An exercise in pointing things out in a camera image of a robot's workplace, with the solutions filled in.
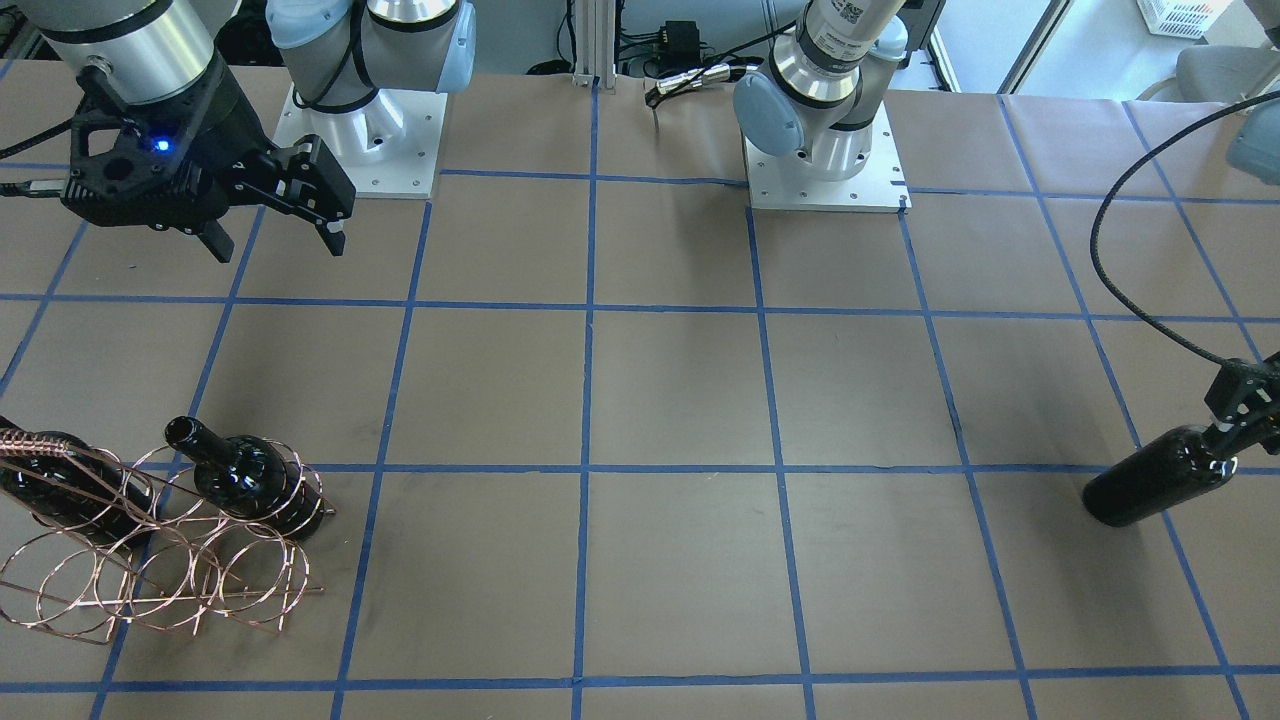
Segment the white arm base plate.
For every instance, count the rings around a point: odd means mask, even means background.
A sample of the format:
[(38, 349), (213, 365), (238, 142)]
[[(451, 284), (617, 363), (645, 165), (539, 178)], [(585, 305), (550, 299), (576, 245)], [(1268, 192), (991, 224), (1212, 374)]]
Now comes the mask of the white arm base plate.
[(769, 211), (899, 213), (913, 206), (887, 106), (870, 126), (824, 131), (806, 158), (742, 141), (751, 206)]
[(384, 88), (364, 108), (326, 114), (297, 106), (288, 94), (273, 141), (320, 136), (358, 199), (429, 200), (449, 100), (448, 94)]

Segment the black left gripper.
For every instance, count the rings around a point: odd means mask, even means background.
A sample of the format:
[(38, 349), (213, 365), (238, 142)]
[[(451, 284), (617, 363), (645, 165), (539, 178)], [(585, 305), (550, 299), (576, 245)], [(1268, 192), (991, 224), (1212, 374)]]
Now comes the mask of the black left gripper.
[(1204, 443), (1213, 457), (1225, 461), (1256, 445), (1279, 450), (1277, 368), (1279, 354), (1274, 354), (1261, 364), (1231, 359), (1219, 369), (1204, 395), (1213, 418)]

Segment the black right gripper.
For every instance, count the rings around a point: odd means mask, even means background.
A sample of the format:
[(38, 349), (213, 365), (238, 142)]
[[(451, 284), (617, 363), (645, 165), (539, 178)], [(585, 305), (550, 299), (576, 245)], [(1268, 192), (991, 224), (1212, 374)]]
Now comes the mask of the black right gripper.
[(214, 259), (229, 264), (236, 241), (218, 219), (232, 206), (260, 204), (307, 222), (332, 256), (344, 254), (353, 181), (323, 138), (271, 142), (224, 60), (146, 104), (127, 104), (97, 67), (76, 81), (84, 96), (60, 193), (74, 214), (96, 225), (192, 225)]

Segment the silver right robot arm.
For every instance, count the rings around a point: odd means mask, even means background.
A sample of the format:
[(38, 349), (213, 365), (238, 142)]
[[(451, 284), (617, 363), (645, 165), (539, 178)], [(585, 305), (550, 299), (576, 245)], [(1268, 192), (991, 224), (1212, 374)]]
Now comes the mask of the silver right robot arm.
[(261, 205), (307, 222), (333, 256), (355, 210), (351, 169), (412, 158), (396, 94), (468, 87), (477, 18), (470, 1), (242, 1), (209, 28), (191, 1), (19, 1), (76, 73), (82, 99), (61, 123), (61, 179), (6, 182), (6, 197), (58, 199), (97, 227), (197, 237), (220, 263), (220, 220)]

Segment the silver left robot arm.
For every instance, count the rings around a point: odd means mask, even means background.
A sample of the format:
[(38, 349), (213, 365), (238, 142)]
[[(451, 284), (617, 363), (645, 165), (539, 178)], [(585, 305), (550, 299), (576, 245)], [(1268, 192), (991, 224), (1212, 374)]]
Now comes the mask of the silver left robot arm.
[(1140, 361), (1108, 340), (1139, 318), (1091, 264), (1089, 234), (1129, 299), (1172, 331), (1226, 334), (1229, 306), (1196, 250), (1196, 222), (1251, 242), (1277, 215), (1258, 199), (1213, 197), (1156, 160), (1135, 191), (1105, 193), (1208, 102), (1084, 101), (901, 92), (886, 97), (891, 1), (812, 1), (763, 65), (736, 85), (745, 140), (804, 176), (823, 142), (861, 143), (886, 108), (905, 146), (911, 208), (755, 220), (764, 255), (780, 465), (788, 471), (959, 471), (1098, 466), (1139, 430)]

